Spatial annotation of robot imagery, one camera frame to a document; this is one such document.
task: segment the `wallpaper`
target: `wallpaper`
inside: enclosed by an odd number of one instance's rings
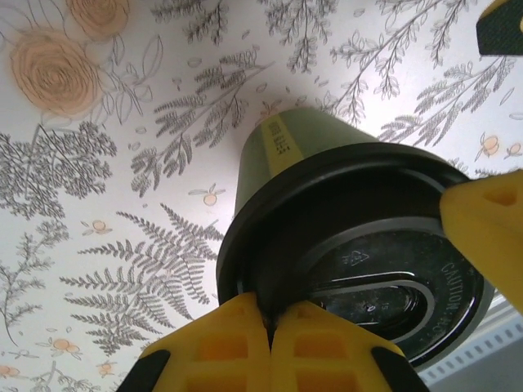
[[[2,0],[0,390],[115,390],[217,306],[249,132],[314,107],[470,177],[523,165],[475,0]]]

